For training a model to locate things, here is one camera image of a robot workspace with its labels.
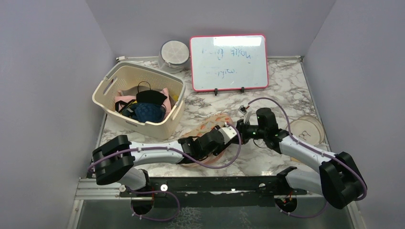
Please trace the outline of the floral mesh laundry bag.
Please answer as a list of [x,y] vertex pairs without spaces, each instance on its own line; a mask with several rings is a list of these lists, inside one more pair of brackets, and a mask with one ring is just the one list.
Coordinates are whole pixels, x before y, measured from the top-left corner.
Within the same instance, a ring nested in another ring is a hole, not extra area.
[[[200,126],[195,128],[194,130],[184,134],[181,136],[181,138],[187,138],[190,136],[193,136],[194,139],[196,137],[200,137],[208,132],[210,132],[215,126],[223,126],[224,123],[231,123],[233,124],[233,120],[231,117],[227,114],[215,114],[212,115],[211,117],[207,118],[202,122]],[[222,151],[219,155],[215,156],[213,154],[209,154],[206,156],[201,162],[205,165],[212,165],[213,163],[217,162],[222,156],[224,155],[224,151]]]

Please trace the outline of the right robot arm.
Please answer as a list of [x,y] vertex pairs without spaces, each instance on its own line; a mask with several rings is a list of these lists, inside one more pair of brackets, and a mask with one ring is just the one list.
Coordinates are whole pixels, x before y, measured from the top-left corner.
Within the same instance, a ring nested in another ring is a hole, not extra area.
[[300,141],[287,130],[278,127],[275,114],[270,108],[256,111],[258,123],[249,122],[251,111],[241,106],[244,117],[237,121],[242,143],[262,140],[267,148],[299,160],[312,169],[289,169],[276,180],[276,189],[287,194],[293,189],[303,189],[322,195],[334,208],[342,209],[353,201],[366,196],[367,185],[352,156],[346,152],[335,154]]

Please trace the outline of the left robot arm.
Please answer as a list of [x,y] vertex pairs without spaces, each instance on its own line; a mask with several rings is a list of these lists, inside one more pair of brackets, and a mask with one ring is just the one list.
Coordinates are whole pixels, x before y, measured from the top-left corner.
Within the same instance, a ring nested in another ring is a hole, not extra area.
[[94,170],[96,183],[100,186],[118,182],[144,196],[150,190],[149,178],[147,172],[137,166],[196,163],[213,168],[202,160],[210,154],[221,153],[234,140],[242,144],[240,133],[232,125],[215,127],[197,138],[180,138],[165,144],[136,143],[129,141],[127,135],[119,135],[92,152],[93,163],[88,170]]

